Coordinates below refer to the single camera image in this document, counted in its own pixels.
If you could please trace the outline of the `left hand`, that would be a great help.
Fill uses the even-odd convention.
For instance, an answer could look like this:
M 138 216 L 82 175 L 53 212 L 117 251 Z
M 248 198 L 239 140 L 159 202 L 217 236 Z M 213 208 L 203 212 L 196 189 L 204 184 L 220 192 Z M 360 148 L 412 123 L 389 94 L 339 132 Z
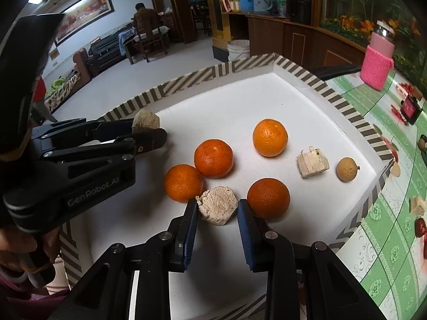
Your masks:
M 53 264 L 59 256 L 59 231 L 60 227 L 55 228 L 43 237 L 44 252 Z M 19 262 L 19 254 L 28 254 L 37 249 L 38 244 L 31 234 L 27 234 L 16 227 L 1 229 L 1 266 L 14 271 L 29 271 L 26 266 Z

